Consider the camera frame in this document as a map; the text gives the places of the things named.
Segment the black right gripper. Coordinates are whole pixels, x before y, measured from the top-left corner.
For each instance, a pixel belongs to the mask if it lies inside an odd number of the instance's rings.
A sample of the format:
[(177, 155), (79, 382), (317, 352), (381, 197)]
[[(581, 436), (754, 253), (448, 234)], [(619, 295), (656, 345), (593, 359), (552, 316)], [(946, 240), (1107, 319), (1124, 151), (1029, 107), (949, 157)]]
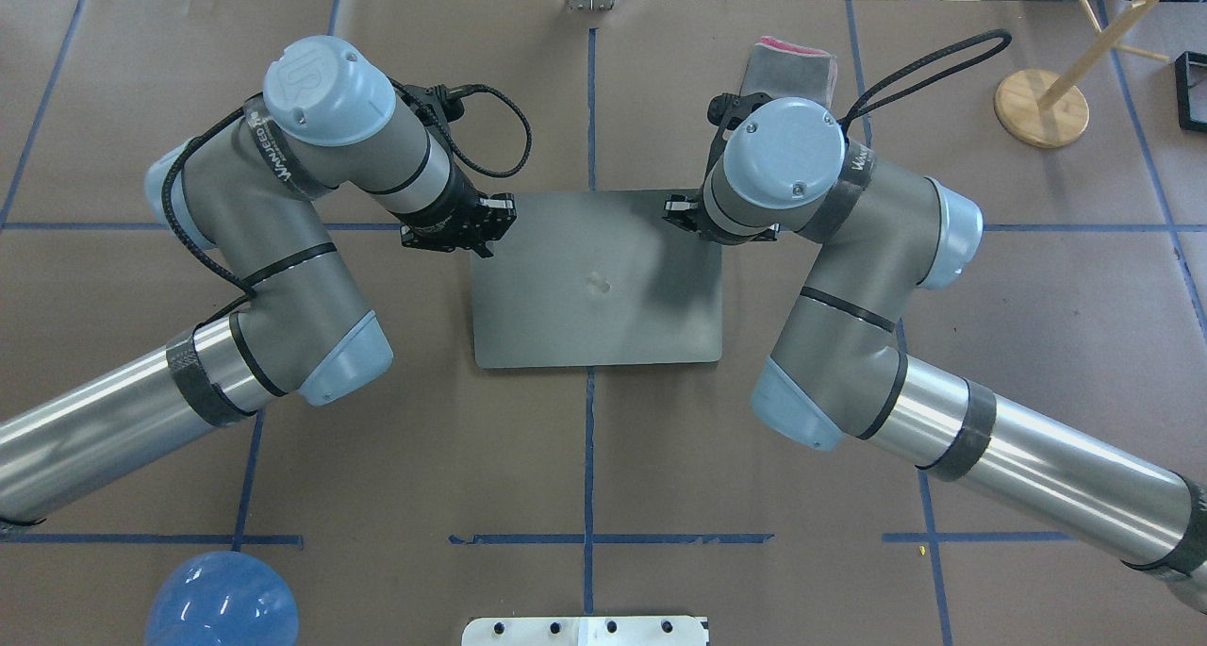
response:
[(690, 234), (700, 234), (699, 225), (700, 215), (700, 199), (698, 196), (672, 193), (667, 196), (664, 203), (664, 211), (661, 219), (667, 221), (667, 225), (674, 225), (678, 229), (686, 229)]

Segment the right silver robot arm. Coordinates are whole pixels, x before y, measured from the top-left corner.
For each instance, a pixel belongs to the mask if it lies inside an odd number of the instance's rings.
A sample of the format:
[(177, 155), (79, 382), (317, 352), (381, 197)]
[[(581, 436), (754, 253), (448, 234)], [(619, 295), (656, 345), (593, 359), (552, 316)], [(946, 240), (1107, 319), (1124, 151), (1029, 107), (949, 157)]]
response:
[(842, 437), (900, 456), (1116, 555), (1205, 610), (1205, 488), (992, 389), (909, 356), (912, 293), (946, 289), (982, 241), (982, 213), (849, 139), (806, 97), (721, 94), (707, 173), (665, 220), (705, 240), (820, 246), (752, 392), (754, 414), (830, 450)]

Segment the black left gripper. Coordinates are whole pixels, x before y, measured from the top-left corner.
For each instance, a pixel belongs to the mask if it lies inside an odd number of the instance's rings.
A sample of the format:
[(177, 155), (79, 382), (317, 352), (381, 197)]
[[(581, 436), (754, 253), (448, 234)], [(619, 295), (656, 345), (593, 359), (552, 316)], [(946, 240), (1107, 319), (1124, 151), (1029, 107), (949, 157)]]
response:
[(451, 254), (467, 250), (480, 258), (494, 257), (494, 241), (501, 240), (517, 221), (517, 199), (509, 193), (478, 194), (473, 203), (457, 203), (435, 225), (401, 225), (406, 249)]

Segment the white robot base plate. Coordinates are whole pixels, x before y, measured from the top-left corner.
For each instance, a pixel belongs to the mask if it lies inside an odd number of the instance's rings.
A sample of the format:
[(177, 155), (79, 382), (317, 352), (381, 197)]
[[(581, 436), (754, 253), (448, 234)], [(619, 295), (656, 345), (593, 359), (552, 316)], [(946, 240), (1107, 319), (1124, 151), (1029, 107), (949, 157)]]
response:
[(687, 615), (471, 619), (462, 645), (710, 645), (707, 619)]

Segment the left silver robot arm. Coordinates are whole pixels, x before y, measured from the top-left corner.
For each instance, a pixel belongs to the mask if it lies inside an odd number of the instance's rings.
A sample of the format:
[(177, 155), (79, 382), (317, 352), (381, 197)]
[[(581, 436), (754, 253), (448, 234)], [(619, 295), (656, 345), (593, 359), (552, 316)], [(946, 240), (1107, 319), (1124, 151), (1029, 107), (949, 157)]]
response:
[(343, 185), (398, 221), (401, 244), (490, 257), (512, 194), (450, 135), (483, 85), (406, 86), (352, 43), (288, 45), (262, 88), (146, 173), (148, 205), (238, 298), (165, 345), (2, 423), (2, 535), (299, 392), (322, 406), (391, 366), (375, 312), (315, 203)]

